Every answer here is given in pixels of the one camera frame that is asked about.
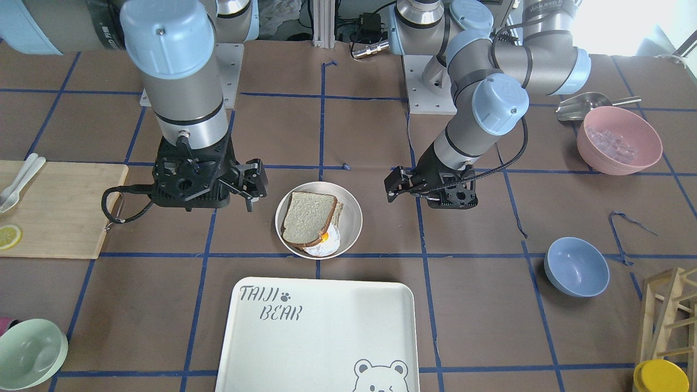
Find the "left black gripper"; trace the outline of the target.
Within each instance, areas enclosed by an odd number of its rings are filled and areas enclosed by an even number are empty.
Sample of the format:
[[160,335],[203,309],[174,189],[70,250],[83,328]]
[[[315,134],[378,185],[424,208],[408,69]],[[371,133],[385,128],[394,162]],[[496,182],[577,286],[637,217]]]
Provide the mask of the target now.
[[423,153],[414,169],[397,166],[384,179],[385,193],[389,203],[408,193],[426,199],[433,209],[468,210],[478,206],[476,181],[464,182],[474,176],[471,164],[463,170],[451,169],[436,156],[433,145]]

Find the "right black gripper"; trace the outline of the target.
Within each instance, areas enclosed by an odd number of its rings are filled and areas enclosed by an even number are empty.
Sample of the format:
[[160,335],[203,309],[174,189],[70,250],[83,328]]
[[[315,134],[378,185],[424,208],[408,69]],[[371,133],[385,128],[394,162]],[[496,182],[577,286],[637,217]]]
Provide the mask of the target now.
[[237,161],[231,134],[202,149],[191,147],[188,138],[174,143],[160,139],[150,200],[161,207],[219,209],[237,194],[248,212],[255,201],[268,196],[268,177],[261,159]]

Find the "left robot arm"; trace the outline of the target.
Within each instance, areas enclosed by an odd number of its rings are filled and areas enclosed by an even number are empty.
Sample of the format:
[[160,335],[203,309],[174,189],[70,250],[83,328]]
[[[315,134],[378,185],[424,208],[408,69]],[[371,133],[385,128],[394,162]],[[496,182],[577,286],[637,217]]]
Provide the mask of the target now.
[[499,42],[492,12],[478,1],[397,1],[390,11],[390,51],[432,55],[450,77],[456,113],[408,170],[385,178],[388,201],[408,193],[434,209],[471,209],[475,162],[516,125],[526,126],[529,95],[577,92],[590,76],[589,54],[570,27],[580,1],[525,1],[520,45]]

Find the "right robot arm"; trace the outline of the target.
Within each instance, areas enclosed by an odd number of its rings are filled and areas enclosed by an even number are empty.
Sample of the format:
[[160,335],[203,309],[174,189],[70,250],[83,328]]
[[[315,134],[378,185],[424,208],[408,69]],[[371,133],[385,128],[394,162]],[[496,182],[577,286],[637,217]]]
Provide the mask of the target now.
[[216,49],[255,40],[257,1],[3,1],[2,39],[18,52],[124,50],[140,72],[162,131],[154,183],[104,191],[144,194],[161,207],[218,209],[232,194],[247,211],[267,196],[258,158],[239,163]]

